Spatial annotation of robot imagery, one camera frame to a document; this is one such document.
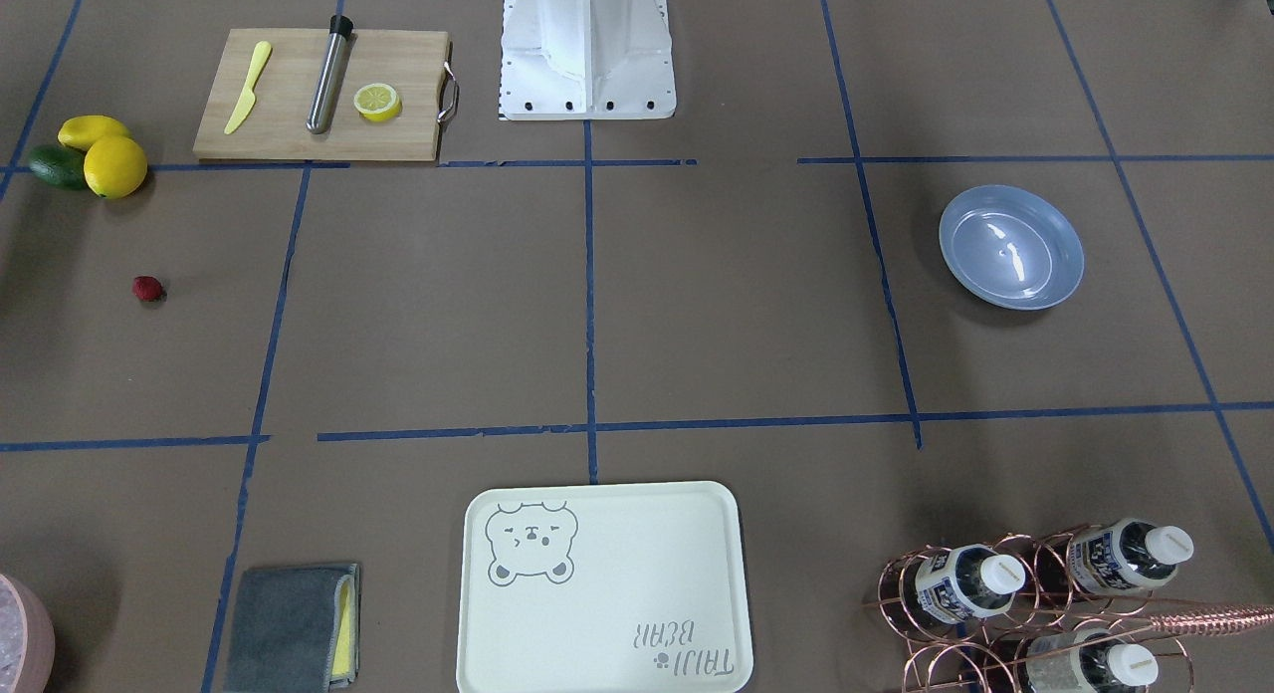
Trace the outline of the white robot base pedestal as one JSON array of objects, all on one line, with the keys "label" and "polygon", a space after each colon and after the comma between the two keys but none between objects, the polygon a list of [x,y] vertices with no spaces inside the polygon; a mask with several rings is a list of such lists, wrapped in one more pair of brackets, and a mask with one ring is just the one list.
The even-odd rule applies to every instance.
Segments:
[{"label": "white robot base pedestal", "polygon": [[668,0],[505,0],[501,48],[505,121],[676,112]]}]

